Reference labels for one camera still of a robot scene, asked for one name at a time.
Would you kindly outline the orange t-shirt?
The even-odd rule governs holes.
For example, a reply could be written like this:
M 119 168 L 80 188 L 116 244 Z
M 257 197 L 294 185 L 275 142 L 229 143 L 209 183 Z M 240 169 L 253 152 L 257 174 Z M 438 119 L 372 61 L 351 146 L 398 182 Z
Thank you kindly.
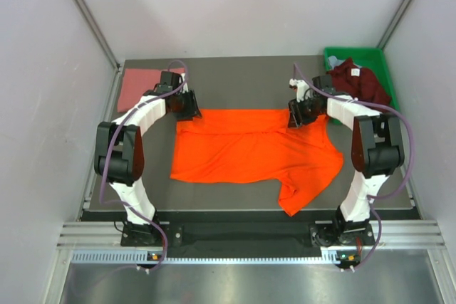
M 181 182 L 249 184 L 276 179 L 278 204 L 294 216 L 336 178 L 343 153 L 327 134 L 328 117 L 290 128 L 289 111 L 203 109 L 178 122 L 170 176 Z

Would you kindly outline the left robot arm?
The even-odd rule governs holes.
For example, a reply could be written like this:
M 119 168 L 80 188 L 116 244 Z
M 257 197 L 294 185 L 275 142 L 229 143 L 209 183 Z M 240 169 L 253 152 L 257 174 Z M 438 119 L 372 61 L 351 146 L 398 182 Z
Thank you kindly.
M 169 113 L 178 121 L 202 116 L 195 92 L 188 88 L 186 72 L 162 71 L 160 82 L 146 90 L 124 115 L 97 127 L 94 171 L 102 177 L 100 201 L 108 185 L 124 206 L 127 219 L 123 224 L 122 246 L 158 246 L 165 242 L 156 208 L 142 181 L 143 135 Z

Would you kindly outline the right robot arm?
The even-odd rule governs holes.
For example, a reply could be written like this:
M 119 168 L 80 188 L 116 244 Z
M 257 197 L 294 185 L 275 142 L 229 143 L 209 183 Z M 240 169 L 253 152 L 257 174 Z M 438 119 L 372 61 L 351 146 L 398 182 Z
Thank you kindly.
M 289 101 L 289 127 L 310 125 L 328 115 L 352 132 L 351 162 L 355 169 L 346 198 L 329 225 L 316 225 L 315 244 L 329 247 L 362 241 L 370 232 L 371 206 L 380 188 L 403 165 L 405 153 L 400 120 L 391 112 L 361 105 L 348 93 L 337 91 L 329 75 L 310 83 L 290 79 L 296 97 Z

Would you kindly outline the folded pink t-shirt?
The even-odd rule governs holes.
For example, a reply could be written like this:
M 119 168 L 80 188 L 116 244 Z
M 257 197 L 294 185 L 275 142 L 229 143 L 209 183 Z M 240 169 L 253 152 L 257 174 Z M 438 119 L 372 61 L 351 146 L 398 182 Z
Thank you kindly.
M 117 111 L 127 112 L 135 106 L 144 93 L 154 90 L 160 82 L 161 69 L 127 68 L 117 101 Z

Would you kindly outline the maroon t-shirt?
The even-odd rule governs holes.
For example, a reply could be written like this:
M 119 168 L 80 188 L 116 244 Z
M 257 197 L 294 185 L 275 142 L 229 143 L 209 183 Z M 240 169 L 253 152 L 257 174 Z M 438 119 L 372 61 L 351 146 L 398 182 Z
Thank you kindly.
M 392 100 L 375 73 L 370 68 L 356 65 L 352 58 L 345 59 L 327 73 L 331 76 L 334 88 L 352 98 L 380 105 L 389 105 Z

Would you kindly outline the light blue t-shirt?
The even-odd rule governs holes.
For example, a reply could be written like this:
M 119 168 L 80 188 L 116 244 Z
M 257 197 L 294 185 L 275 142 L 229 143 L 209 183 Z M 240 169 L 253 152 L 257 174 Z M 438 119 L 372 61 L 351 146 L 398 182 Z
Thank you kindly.
M 338 59 L 336 56 L 329 56 L 326 61 L 330 70 L 334 70 L 344 62 L 344 60 Z

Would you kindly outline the green plastic bin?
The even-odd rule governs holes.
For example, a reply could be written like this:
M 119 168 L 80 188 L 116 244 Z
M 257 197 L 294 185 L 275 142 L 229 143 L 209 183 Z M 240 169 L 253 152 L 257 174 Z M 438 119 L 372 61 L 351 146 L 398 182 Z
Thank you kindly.
M 356 65 L 370 68 L 375 73 L 387 94 L 392 98 L 388 106 L 396 110 L 399 108 L 388 64 L 381 49 L 372 47 L 329 46 L 323 49 L 323 56 L 327 71 L 330 70 L 326 61 L 329 56 L 336 56 L 341 60 L 352 58 Z

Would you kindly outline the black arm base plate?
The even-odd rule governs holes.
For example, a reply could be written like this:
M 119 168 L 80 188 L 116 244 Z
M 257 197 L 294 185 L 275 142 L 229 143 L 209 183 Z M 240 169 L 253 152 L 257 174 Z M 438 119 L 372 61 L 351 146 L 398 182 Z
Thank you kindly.
M 165 232 L 171 247 L 190 246 L 196 242 L 236 241 L 243 243 L 297 243 L 313 246 L 372 246 L 371 227 L 341 236 L 332 232 L 331 224 L 307 222 L 165 222 L 159 227 Z

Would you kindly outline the left corner aluminium post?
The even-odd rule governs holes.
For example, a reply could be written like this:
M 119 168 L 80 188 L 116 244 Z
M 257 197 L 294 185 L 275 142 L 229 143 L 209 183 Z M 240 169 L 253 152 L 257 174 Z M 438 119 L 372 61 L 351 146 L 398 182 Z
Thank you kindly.
M 94 39 L 103 51 L 109 64 L 113 67 L 114 70 L 118 70 L 120 68 L 120 62 L 115 57 L 113 50 L 109 46 L 108 41 L 106 40 L 105 35 L 101 31 L 100 26 L 98 25 L 98 22 L 96 21 L 86 0 L 73 0 L 73 2 L 76 5 L 76 8 L 78 9 L 79 13 L 83 17 L 83 20 L 85 21 L 90 32 L 93 34 Z

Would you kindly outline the corner aluminium post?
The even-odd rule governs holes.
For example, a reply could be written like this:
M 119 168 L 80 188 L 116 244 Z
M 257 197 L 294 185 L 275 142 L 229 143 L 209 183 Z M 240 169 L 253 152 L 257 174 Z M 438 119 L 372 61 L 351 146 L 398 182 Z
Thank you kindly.
M 383 35 L 380 37 L 380 40 L 376 48 L 379 48 L 381 50 L 385 49 L 385 47 L 388 45 L 388 42 L 395 33 L 396 29 L 399 27 L 401 21 L 407 14 L 407 11 L 410 8 L 410 5 L 413 3 L 413 1 L 414 0 L 400 0 L 397 9 L 394 11 L 394 14 L 391 20 L 389 21 L 388 25 L 386 26 Z
M 85 21 L 90 32 L 93 34 L 94 39 L 103 51 L 109 64 L 113 67 L 114 70 L 118 70 L 120 68 L 120 62 L 115 57 L 113 50 L 109 46 L 108 41 L 106 40 L 105 35 L 101 31 L 100 26 L 98 25 L 98 22 L 96 21 L 86 0 L 73 0 L 73 2 L 76 5 L 76 8 L 78 9 L 79 13 L 83 17 L 83 20 Z

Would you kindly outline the right corner aluminium post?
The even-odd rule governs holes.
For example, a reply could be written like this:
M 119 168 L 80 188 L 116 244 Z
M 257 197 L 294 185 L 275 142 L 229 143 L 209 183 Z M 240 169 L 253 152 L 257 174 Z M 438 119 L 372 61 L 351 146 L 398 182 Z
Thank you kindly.
M 413 1 L 414 0 L 400 0 L 397 9 L 394 11 L 394 14 L 391 20 L 389 21 L 388 25 L 386 26 L 383 35 L 380 37 L 380 40 L 376 48 L 379 48 L 381 50 L 385 49 L 385 47 L 388 45 L 388 42 L 395 33 L 396 29 L 399 27 L 401 21 L 407 14 L 407 11 L 410 8 L 410 5 L 413 3 Z

